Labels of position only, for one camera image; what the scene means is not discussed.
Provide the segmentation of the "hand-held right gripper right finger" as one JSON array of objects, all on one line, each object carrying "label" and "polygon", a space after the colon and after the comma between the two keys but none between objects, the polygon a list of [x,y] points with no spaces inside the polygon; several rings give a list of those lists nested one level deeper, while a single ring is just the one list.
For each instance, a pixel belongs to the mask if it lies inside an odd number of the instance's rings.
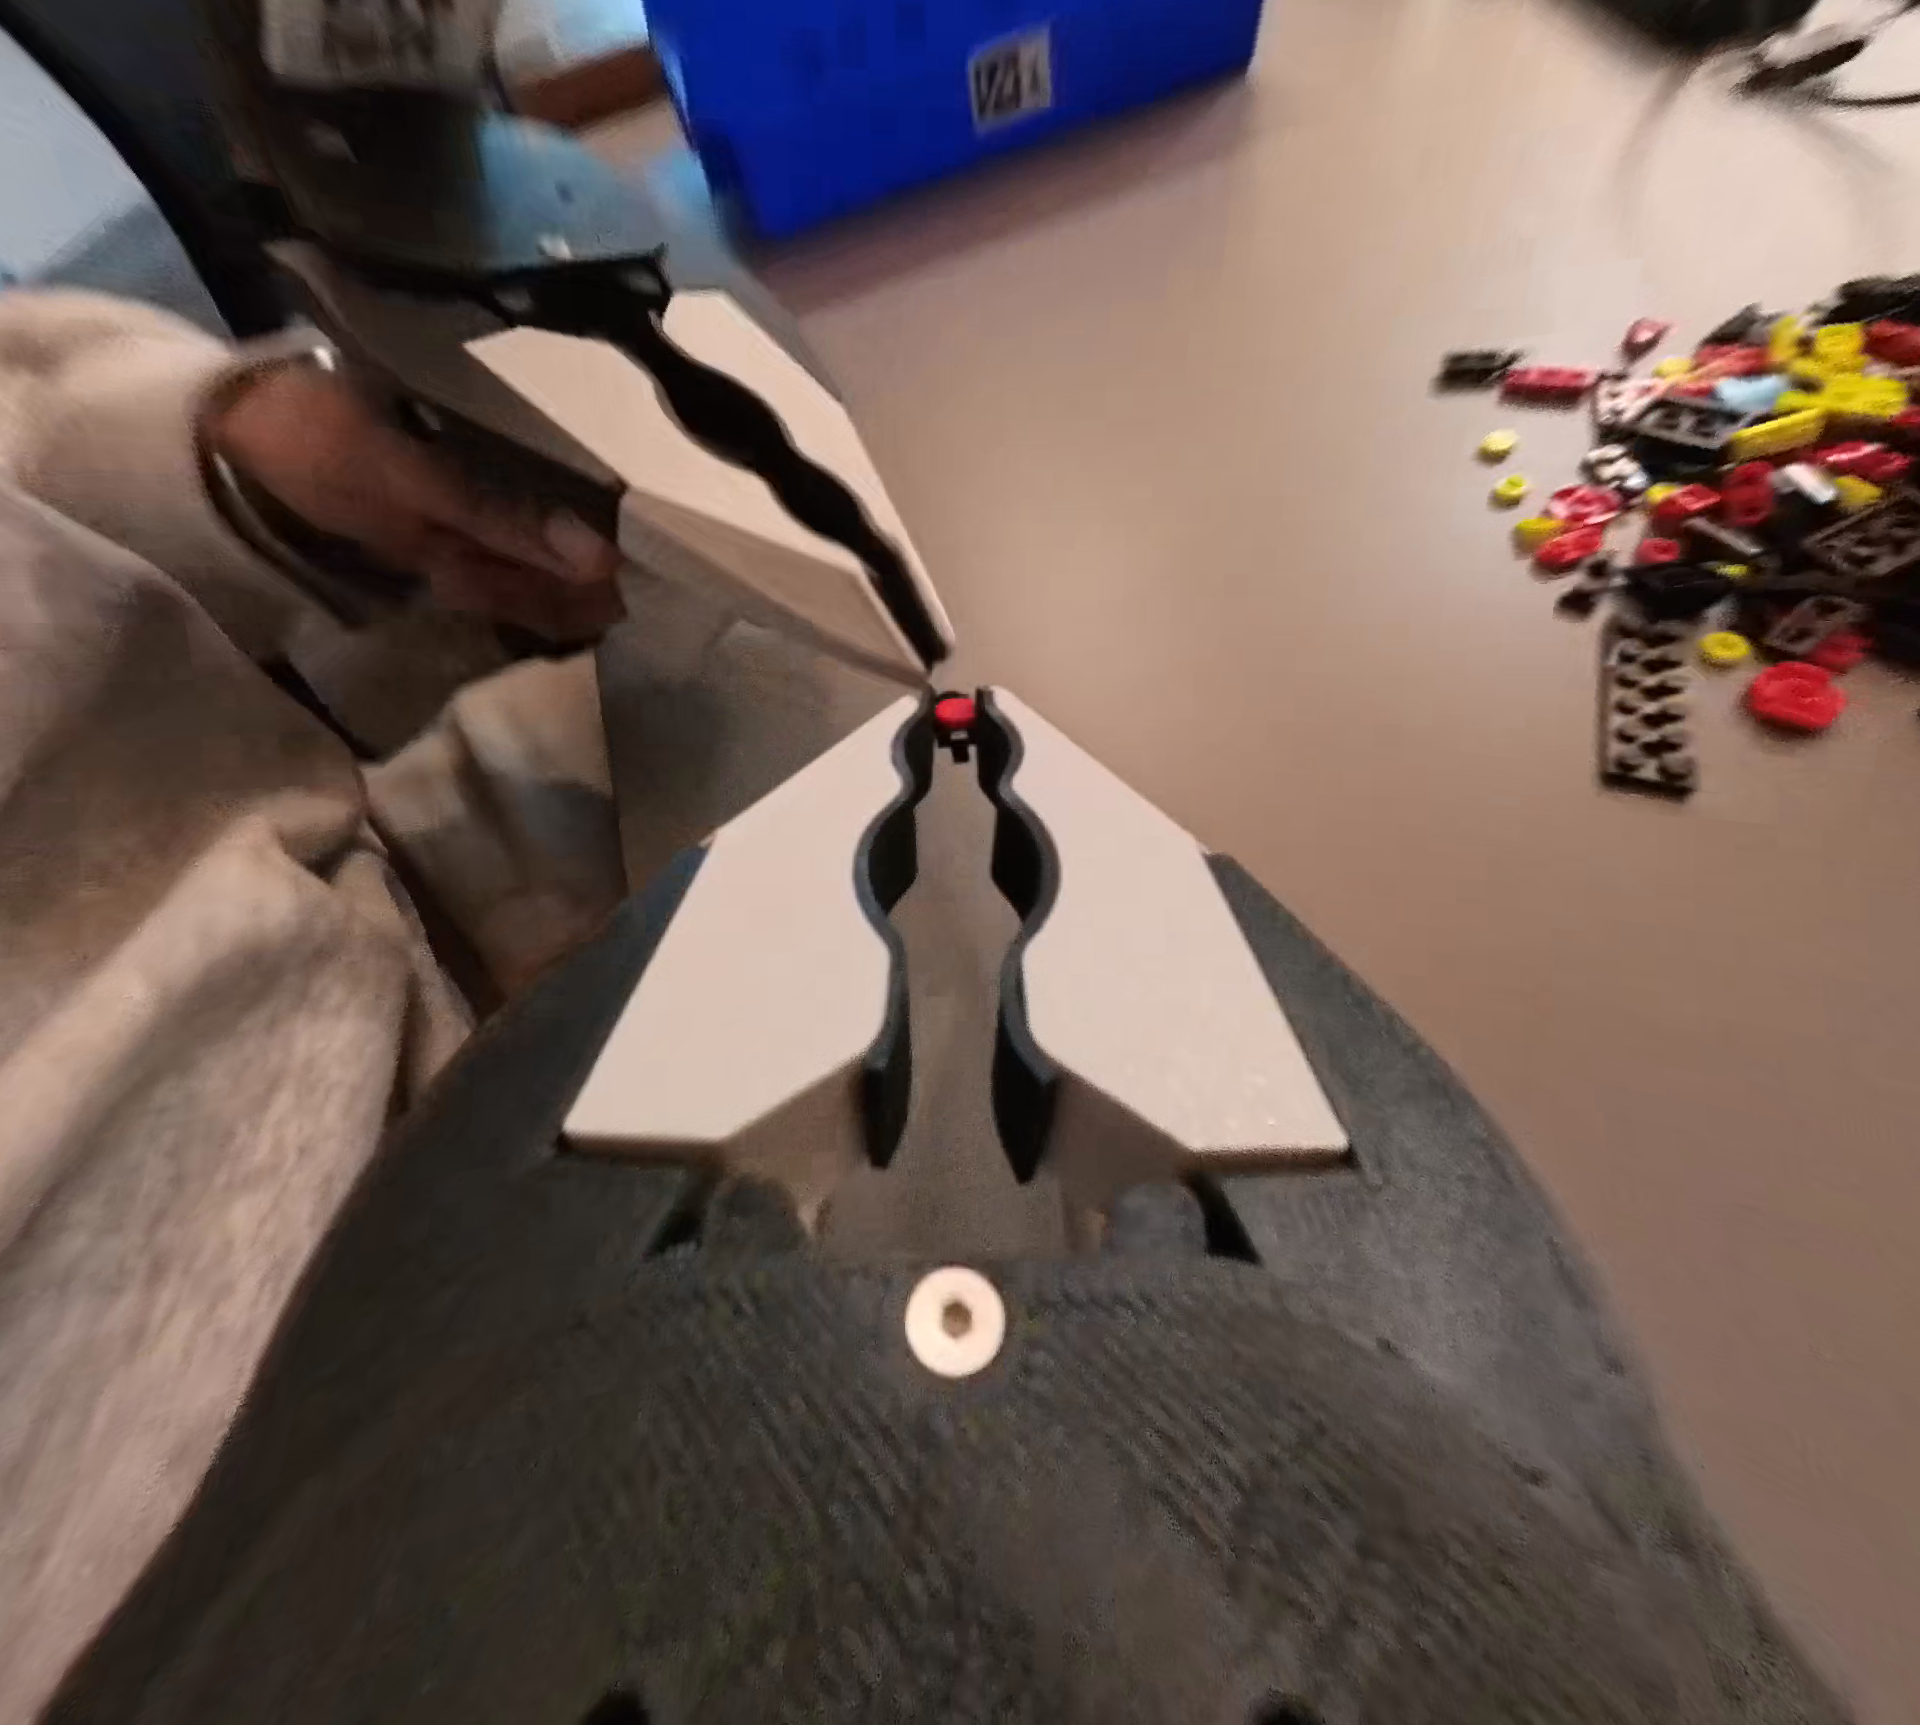
[{"label": "hand-held right gripper right finger", "polygon": [[976,695],[1017,915],[990,1105],[1021,1186],[1343,1170],[1353,1141],[1187,827],[1017,695]]}]

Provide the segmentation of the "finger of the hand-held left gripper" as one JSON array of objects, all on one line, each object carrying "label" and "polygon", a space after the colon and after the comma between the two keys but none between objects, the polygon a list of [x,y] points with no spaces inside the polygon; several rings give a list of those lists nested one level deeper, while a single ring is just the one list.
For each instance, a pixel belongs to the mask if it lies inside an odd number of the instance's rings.
[{"label": "finger of the hand-held left gripper", "polygon": [[720,289],[680,289],[656,318],[668,408],[816,541],[852,555],[921,666],[952,654],[949,608],[848,406]]},{"label": "finger of the hand-held left gripper", "polygon": [[696,442],[626,353],[534,326],[472,338],[467,350],[615,475],[616,547],[633,567],[858,670],[917,684],[939,668],[867,563],[797,520],[758,475]]}]

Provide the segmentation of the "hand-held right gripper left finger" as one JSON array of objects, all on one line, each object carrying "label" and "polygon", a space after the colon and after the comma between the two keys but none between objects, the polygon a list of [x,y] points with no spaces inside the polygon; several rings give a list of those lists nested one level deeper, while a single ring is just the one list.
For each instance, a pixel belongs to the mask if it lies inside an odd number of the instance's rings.
[{"label": "hand-held right gripper left finger", "polygon": [[563,1120],[572,1151],[851,1175],[900,1143],[919,698],[713,833]]}]

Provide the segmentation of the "person's left hand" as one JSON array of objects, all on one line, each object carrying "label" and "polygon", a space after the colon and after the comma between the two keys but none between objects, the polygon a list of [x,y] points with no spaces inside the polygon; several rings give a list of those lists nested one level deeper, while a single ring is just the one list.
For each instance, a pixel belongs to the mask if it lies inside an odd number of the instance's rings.
[{"label": "person's left hand", "polygon": [[378,417],[338,369],[269,366],[231,395],[205,440],[250,496],[437,608],[561,649],[625,618],[609,538],[572,512],[484,489]]}]

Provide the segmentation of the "pile of lego pieces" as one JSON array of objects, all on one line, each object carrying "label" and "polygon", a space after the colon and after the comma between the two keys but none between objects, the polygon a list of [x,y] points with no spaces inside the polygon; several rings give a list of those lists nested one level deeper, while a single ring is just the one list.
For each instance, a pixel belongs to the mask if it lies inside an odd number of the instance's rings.
[{"label": "pile of lego pieces", "polygon": [[1840,729],[1869,663],[1916,677],[1919,276],[1668,338],[1635,321],[1606,366],[1457,349],[1433,387],[1587,420],[1552,491],[1512,470],[1506,427],[1476,459],[1557,613],[1597,623],[1597,783],[1681,803],[1702,781],[1699,677],[1735,677],[1740,714],[1796,746]]}]

